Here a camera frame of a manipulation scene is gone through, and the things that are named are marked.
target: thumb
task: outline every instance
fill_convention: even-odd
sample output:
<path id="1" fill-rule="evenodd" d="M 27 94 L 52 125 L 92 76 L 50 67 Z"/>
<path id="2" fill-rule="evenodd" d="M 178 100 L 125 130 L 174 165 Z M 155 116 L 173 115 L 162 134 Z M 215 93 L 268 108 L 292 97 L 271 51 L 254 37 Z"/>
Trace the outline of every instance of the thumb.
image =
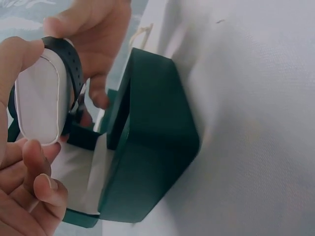
<path id="1" fill-rule="evenodd" d="M 43 27 L 47 36 L 67 38 L 81 30 L 91 15 L 89 0 L 75 0 L 72 6 L 54 17 L 44 19 Z"/>
<path id="2" fill-rule="evenodd" d="M 10 91 L 19 73 L 33 65 L 44 51 L 42 40 L 25 41 L 19 37 L 0 44 L 0 103 L 7 106 Z"/>

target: black watch strap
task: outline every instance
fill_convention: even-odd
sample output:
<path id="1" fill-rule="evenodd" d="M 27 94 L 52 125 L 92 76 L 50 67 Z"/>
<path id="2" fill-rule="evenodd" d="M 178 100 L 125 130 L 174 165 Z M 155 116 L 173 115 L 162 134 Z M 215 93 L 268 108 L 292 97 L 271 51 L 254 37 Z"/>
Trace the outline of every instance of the black watch strap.
<path id="1" fill-rule="evenodd" d="M 8 110 L 9 113 L 11 115 L 11 117 L 13 119 L 18 119 L 18 115 L 16 113 L 16 109 L 15 109 L 15 98 L 14 98 L 14 94 L 15 94 L 15 85 L 13 85 L 11 92 L 10 92 L 10 96 L 9 96 L 9 102 L 8 102 Z"/>
<path id="2" fill-rule="evenodd" d="M 69 74 L 71 78 L 74 91 L 74 102 L 70 108 L 72 110 L 75 106 L 75 102 L 78 100 L 84 84 L 82 65 L 79 55 L 74 47 L 65 39 L 48 36 L 42 40 L 44 42 L 45 48 L 50 49 L 58 54 L 64 63 L 67 74 Z"/>

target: perforated strap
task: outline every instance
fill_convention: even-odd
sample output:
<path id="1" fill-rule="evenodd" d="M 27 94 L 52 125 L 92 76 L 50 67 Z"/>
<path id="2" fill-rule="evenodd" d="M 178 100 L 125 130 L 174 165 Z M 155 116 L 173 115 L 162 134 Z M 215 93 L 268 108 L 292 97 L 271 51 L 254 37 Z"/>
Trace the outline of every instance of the perforated strap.
<path id="1" fill-rule="evenodd" d="M 83 71 L 79 55 L 74 47 L 65 39 L 48 36 L 42 40 L 44 42 L 45 48 L 52 50 L 61 58 L 67 73 L 69 73 L 74 91 L 74 102 L 70 108 L 72 110 L 84 84 Z"/>

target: gray fabric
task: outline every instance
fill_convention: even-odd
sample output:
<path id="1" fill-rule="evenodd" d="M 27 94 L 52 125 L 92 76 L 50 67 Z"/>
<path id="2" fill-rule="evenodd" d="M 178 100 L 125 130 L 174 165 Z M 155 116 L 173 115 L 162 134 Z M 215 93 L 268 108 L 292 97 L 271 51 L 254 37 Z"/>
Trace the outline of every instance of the gray fabric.
<path id="1" fill-rule="evenodd" d="M 41 38 L 43 19 L 70 4 L 71 0 L 0 0 L 0 41 L 10 36 Z"/>

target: hand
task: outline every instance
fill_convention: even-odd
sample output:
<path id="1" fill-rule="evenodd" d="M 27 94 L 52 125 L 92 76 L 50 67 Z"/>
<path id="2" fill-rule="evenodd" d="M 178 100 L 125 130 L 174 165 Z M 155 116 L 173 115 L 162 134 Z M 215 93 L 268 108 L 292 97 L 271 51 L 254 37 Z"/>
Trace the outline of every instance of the hand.
<path id="1" fill-rule="evenodd" d="M 41 40 L 6 39 L 0 44 L 0 232 L 3 236 L 52 236 L 64 217 L 67 190 L 50 178 L 60 144 L 7 143 L 6 108 L 19 73 L 44 50 Z"/>
<path id="2" fill-rule="evenodd" d="M 124 40 L 131 16 L 131 0 L 74 0 L 72 6 L 44 20 L 47 36 L 69 38 L 79 53 L 84 78 L 90 81 L 94 105 L 106 109 L 107 75 Z M 92 122 L 86 113 L 81 124 Z"/>

